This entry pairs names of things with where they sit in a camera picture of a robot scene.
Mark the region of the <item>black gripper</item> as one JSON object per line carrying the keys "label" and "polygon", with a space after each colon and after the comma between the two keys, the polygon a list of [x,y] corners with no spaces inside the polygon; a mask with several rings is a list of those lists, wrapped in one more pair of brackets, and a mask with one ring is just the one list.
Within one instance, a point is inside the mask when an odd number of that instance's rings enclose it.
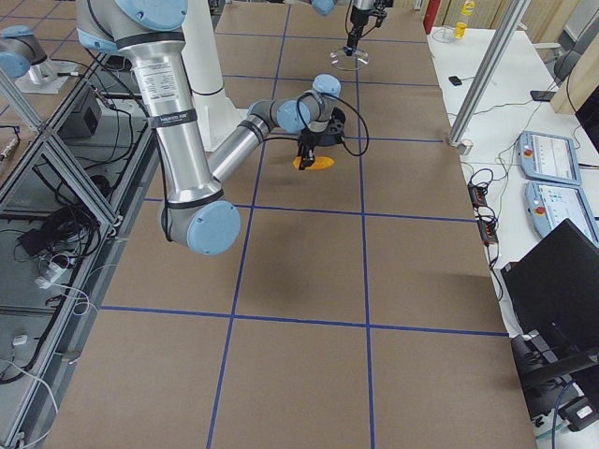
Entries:
{"label": "black gripper", "polygon": [[352,30],[347,34],[346,45],[343,48],[346,56],[351,57],[356,53],[359,40],[362,37],[363,28],[368,24],[372,13],[372,7],[366,9],[352,7],[350,14]]}
{"label": "black gripper", "polygon": [[315,161],[314,148],[319,142],[319,135],[312,131],[302,131],[298,137],[297,169],[310,168]]}

